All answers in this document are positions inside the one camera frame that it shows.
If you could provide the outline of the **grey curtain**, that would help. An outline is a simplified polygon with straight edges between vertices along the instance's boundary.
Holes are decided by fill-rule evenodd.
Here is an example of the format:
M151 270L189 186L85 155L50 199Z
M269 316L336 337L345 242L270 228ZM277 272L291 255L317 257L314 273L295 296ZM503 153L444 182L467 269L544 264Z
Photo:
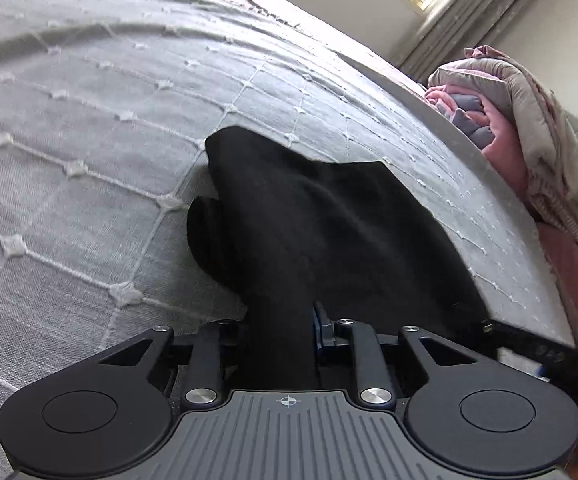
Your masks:
M494 44L532 0L449 0L407 40L393 64L424 84L434 70L464 50Z

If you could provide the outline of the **pink blanket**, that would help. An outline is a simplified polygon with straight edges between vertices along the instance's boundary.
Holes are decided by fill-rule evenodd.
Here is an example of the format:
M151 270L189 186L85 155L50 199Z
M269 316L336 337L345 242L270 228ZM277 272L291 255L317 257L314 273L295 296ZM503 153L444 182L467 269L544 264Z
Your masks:
M478 147L531 211L578 343L578 244L571 235L548 224L528 202L528 168L516 128L486 96L474 90L444 84L429 89L424 98Z

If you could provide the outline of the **beige folded quilt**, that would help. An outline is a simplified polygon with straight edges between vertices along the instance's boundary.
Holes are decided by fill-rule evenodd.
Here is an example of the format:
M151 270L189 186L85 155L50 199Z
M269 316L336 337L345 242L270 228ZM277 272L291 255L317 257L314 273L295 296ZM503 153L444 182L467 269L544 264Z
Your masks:
M513 124L528 177L528 203L578 244L578 139L554 94L490 46L467 48L462 60L434 70L428 84L479 93Z

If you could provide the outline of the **black pants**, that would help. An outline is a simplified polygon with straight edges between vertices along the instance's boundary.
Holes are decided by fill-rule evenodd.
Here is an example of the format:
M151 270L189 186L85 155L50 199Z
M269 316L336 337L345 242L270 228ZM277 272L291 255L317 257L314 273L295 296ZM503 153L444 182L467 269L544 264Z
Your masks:
M189 209L194 260L246 306L242 389L316 387L314 309L479 348L487 308L430 211L382 162L306 158L241 127L205 143L216 194Z

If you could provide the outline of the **grey quilted bedspread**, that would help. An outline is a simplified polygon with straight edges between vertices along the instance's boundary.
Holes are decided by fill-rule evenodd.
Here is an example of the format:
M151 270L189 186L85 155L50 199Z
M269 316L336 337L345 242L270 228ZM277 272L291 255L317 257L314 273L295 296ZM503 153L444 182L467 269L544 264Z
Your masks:
M496 318L572 344L532 218L383 63L246 0L0 0L0 407L155 325L238 315L192 260L205 139L243 126L384 162L446 229ZM0 447L0 479L9 466Z

